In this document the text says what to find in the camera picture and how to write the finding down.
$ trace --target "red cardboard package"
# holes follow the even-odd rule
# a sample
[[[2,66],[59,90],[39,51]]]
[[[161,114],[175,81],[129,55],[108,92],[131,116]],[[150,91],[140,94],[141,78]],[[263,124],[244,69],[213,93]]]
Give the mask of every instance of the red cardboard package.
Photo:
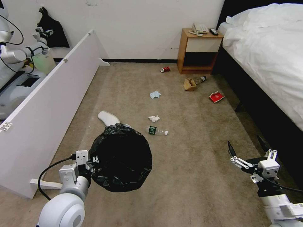
[[[215,93],[212,93],[209,98],[214,102],[219,102],[221,99],[224,98],[224,95],[220,94],[220,92],[216,91]]]

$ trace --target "landline phone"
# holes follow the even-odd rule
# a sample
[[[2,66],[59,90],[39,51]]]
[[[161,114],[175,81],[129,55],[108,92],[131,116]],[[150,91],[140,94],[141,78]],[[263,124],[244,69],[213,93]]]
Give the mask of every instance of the landline phone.
[[[202,36],[203,34],[208,33],[207,27],[201,23],[194,22],[192,28],[193,30],[188,32],[197,36]]]

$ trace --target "nightstand drawer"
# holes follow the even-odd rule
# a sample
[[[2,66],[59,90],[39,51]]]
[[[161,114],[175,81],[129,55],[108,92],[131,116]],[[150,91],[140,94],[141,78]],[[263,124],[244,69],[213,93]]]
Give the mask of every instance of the nightstand drawer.
[[[221,38],[188,38],[186,52],[218,52]]]

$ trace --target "white plastic leg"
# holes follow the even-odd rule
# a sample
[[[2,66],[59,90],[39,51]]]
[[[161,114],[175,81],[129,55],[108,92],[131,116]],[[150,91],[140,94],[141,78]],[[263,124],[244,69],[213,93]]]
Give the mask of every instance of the white plastic leg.
[[[101,111],[98,114],[98,118],[101,121],[103,121],[103,123],[106,125],[106,127],[120,123],[120,120],[115,115],[108,113],[106,111]]]
[[[31,185],[35,185],[38,188],[38,179],[32,179],[30,181]],[[56,183],[56,182],[48,182],[48,181],[43,181],[40,180],[40,185],[42,189],[61,189],[62,184],[61,183]]]
[[[102,58],[99,58],[100,60],[100,66],[110,66],[110,64],[106,61],[103,61]]]

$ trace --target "nightstand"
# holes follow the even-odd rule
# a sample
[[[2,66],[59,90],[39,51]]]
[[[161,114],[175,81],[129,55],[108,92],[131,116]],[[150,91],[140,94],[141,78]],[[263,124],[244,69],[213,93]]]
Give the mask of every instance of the nightstand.
[[[178,53],[180,74],[211,74],[215,65],[223,35],[214,36],[210,32],[199,37],[189,33],[191,28],[183,28]]]

